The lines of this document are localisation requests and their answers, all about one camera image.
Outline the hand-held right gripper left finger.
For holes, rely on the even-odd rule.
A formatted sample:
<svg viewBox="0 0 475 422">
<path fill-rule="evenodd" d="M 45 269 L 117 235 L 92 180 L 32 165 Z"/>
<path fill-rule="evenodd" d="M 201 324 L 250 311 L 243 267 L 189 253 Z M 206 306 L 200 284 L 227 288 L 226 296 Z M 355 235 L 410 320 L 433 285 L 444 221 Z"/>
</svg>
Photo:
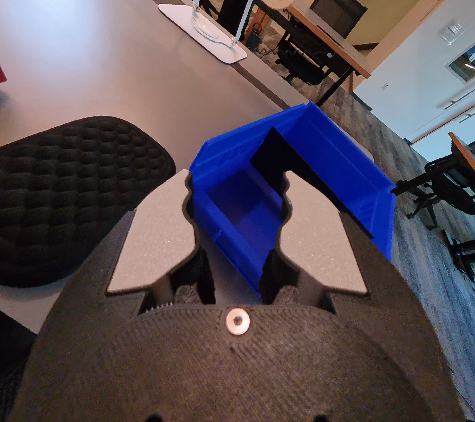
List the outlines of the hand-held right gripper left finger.
<svg viewBox="0 0 475 422">
<path fill-rule="evenodd" d="M 155 306 L 175 299 L 182 285 L 215 304 L 215 285 L 194 217 L 193 178 L 179 171 L 136 208 L 107 293 L 146 291 Z"/>
</svg>

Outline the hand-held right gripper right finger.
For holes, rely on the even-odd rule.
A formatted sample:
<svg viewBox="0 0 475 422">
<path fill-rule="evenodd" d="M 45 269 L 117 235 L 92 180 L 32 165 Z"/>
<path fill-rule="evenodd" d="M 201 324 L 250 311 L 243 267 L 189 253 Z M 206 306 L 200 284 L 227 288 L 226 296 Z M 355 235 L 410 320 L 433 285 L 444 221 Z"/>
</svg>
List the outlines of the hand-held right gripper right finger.
<svg viewBox="0 0 475 422">
<path fill-rule="evenodd" d="M 327 291 L 366 296 L 343 214 L 321 191 L 293 171 L 283 174 L 282 217 L 259 282 L 262 302 L 278 301 L 284 287 L 297 302 L 318 306 Z"/>
</svg>

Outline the blue plastic bin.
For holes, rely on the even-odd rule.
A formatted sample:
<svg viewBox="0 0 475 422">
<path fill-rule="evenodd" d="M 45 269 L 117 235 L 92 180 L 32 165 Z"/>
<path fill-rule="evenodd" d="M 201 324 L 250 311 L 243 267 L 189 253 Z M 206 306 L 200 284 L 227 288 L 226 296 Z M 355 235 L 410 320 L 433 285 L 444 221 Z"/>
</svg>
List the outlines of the blue plastic bin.
<svg viewBox="0 0 475 422">
<path fill-rule="evenodd" d="M 256 293 L 282 223 L 283 173 L 303 162 L 392 260 L 394 183 L 315 104 L 300 104 L 207 140 L 190 168 L 195 219 Z"/>
</svg>

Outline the black mesh cushion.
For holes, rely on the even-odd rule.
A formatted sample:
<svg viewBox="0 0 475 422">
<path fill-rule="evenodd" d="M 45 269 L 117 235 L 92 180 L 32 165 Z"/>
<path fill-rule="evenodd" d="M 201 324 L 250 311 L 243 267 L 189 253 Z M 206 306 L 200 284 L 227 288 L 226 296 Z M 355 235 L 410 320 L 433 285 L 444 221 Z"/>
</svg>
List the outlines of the black mesh cushion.
<svg viewBox="0 0 475 422">
<path fill-rule="evenodd" d="M 1 146 L 0 172 L 0 283 L 30 288 L 73 273 L 176 165 L 134 124 L 95 116 Z"/>
</svg>

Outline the wooden office desk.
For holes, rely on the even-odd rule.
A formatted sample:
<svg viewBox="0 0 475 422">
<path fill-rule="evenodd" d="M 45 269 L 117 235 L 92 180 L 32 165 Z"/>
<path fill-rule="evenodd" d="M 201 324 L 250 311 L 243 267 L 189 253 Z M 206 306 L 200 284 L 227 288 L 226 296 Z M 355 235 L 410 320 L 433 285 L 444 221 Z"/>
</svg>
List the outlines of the wooden office desk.
<svg viewBox="0 0 475 422">
<path fill-rule="evenodd" d="M 308 9 L 289 6 L 284 13 L 271 9 L 261 0 L 256 0 L 260 11 L 284 29 L 281 40 L 289 41 L 306 59 L 324 71 L 338 75 L 338 79 L 316 102 L 321 107 L 352 74 L 369 78 L 371 73 L 365 57 L 344 38 L 335 32 L 322 18 Z"/>
<path fill-rule="evenodd" d="M 451 139 L 451 152 L 456 158 L 457 163 L 474 173 L 475 159 L 471 148 L 453 132 L 449 132 L 448 136 Z"/>
</svg>

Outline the black office chair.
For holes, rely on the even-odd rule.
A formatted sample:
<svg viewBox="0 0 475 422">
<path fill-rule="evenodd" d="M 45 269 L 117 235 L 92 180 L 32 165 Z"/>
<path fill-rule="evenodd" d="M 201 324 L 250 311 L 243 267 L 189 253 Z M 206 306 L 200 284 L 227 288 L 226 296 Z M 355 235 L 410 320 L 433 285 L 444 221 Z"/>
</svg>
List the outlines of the black office chair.
<svg viewBox="0 0 475 422">
<path fill-rule="evenodd" d="M 277 44 L 277 65 L 285 67 L 289 74 L 285 78 L 288 83 L 297 77 L 310 86 L 320 85 L 330 74 L 330 70 L 324 71 L 321 67 L 306 59 L 289 41 L 281 40 Z"/>
</svg>

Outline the black computer monitor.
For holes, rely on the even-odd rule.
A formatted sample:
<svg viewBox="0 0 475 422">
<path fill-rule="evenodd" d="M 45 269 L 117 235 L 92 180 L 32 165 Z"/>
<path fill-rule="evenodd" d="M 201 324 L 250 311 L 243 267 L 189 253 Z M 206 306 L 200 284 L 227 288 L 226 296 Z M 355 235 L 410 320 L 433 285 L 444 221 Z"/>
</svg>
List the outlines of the black computer monitor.
<svg viewBox="0 0 475 422">
<path fill-rule="evenodd" d="M 346 39 L 368 8 L 357 0 L 314 0 L 310 10 Z"/>
</svg>

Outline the small wall sign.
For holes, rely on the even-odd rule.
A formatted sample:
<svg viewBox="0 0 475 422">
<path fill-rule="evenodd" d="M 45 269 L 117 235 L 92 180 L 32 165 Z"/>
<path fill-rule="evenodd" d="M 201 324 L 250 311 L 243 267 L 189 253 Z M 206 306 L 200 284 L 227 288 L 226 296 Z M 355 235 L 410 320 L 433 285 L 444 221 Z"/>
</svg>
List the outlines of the small wall sign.
<svg viewBox="0 0 475 422">
<path fill-rule="evenodd" d="M 458 38 L 460 38 L 466 31 L 466 27 L 460 23 L 448 25 L 437 34 L 448 45 L 453 44 Z"/>
</svg>

